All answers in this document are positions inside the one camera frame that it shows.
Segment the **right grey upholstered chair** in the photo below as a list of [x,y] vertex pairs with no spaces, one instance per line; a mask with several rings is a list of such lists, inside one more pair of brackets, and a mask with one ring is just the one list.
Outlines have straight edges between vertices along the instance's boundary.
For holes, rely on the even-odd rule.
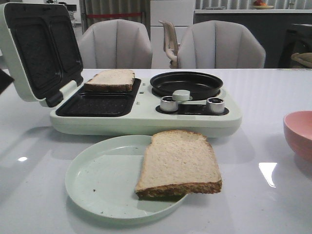
[[242,24],[210,20],[187,28],[178,50],[182,69],[263,68],[266,52]]

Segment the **left silver control knob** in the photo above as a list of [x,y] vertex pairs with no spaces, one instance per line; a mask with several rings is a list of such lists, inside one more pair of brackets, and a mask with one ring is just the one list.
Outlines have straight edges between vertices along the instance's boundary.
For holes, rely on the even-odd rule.
[[160,109],[164,112],[175,112],[178,110],[178,102],[172,96],[164,96],[160,100]]

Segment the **mint green plate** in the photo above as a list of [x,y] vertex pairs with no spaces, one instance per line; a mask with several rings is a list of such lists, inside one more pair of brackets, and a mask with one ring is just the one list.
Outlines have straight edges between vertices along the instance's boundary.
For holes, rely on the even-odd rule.
[[70,164],[65,187],[80,208],[121,224],[157,220],[176,210],[185,196],[141,199],[135,194],[150,136],[119,136],[81,152]]

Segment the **right silver control knob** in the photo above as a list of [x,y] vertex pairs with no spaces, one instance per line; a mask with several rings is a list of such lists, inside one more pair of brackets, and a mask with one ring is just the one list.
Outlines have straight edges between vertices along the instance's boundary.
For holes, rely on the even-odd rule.
[[225,110],[225,102],[221,98],[210,97],[206,99],[206,107],[209,113],[221,114]]

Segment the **silver control knob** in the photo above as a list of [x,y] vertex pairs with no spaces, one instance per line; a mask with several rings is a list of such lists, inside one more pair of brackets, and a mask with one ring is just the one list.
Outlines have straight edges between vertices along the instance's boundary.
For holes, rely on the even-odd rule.
[[209,113],[221,114],[225,110],[225,102],[221,98],[210,97],[206,99],[206,107]]
[[164,112],[175,112],[178,110],[178,102],[172,96],[164,96],[160,100],[160,109]]

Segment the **black round frying pan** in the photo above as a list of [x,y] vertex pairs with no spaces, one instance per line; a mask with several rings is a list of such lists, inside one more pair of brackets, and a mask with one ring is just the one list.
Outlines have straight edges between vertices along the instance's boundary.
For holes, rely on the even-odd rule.
[[219,94],[223,81],[206,73],[175,71],[152,77],[150,84],[155,96],[171,96],[176,90],[188,90],[193,100],[204,100]]

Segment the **mint green breakfast maker base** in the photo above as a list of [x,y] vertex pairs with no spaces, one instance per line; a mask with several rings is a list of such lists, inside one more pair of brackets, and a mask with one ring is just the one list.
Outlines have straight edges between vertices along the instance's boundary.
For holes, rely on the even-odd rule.
[[209,113],[206,99],[193,100],[188,90],[176,90],[171,95],[178,110],[160,109],[162,97],[152,93],[150,77],[136,78],[131,91],[95,92],[83,86],[75,89],[50,113],[53,127],[76,135],[153,135],[180,129],[202,133],[208,137],[232,135],[240,126],[242,112],[223,88],[215,98],[225,102],[221,114]]

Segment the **white bread slice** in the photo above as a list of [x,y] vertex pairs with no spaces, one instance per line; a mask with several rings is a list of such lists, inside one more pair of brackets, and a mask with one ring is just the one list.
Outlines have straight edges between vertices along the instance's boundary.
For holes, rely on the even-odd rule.
[[170,130],[152,136],[135,187],[138,197],[215,194],[221,188],[219,166],[205,135]]
[[130,69],[110,69],[102,71],[84,83],[85,90],[95,92],[131,91],[135,73]]

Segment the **pink bowl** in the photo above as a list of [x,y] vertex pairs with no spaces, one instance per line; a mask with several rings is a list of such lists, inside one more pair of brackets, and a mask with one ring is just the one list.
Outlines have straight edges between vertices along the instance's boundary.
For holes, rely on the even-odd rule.
[[312,161],[312,112],[297,111],[283,119],[284,136],[289,147],[301,158]]

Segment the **dark grey counter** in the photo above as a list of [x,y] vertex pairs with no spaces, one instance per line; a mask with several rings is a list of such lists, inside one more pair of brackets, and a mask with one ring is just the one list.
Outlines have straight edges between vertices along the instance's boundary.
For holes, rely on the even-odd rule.
[[196,10],[194,23],[221,20],[246,26],[266,51],[265,68],[290,68],[291,55],[312,51],[311,10]]

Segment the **grey upholstered chair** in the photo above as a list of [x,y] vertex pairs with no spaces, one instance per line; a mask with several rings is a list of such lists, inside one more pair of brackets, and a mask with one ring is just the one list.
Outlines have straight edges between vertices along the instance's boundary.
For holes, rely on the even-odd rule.
[[78,42],[85,69],[150,69],[152,47],[144,24],[124,19],[91,25]]
[[182,69],[263,68],[266,52],[242,24],[210,20],[187,28],[178,50]]

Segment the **mint green breakfast maker lid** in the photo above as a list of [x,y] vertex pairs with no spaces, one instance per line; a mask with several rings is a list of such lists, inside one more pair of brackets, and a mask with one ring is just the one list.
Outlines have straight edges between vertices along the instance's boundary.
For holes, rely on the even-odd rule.
[[0,50],[18,95],[55,107],[83,78],[82,58],[67,8],[8,2],[0,6]]

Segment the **left grey upholstered chair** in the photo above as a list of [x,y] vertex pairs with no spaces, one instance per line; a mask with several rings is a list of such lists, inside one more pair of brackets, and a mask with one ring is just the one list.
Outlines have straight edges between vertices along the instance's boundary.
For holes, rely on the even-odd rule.
[[152,47],[144,24],[124,19],[91,25],[78,42],[85,69],[150,69]]

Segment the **fruit plate on counter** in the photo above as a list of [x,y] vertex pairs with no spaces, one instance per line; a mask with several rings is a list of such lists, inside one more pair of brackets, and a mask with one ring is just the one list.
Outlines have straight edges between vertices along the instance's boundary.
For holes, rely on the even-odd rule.
[[255,0],[252,4],[254,9],[258,10],[265,10],[265,9],[273,9],[273,5],[267,5],[264,1],[262,0]]

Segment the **beige plastic chair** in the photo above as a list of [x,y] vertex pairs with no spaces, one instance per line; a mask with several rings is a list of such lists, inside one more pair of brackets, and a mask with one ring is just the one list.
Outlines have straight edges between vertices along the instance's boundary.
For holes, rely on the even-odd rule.
[[159,23],[163,25],[164,30],[164,44],[163,50],[166,56],[170,59],[170,68],[179,68],[177,54],[179,49],[179,44],[177,42],[176,30],[174,25],[165,20],[160,20]]

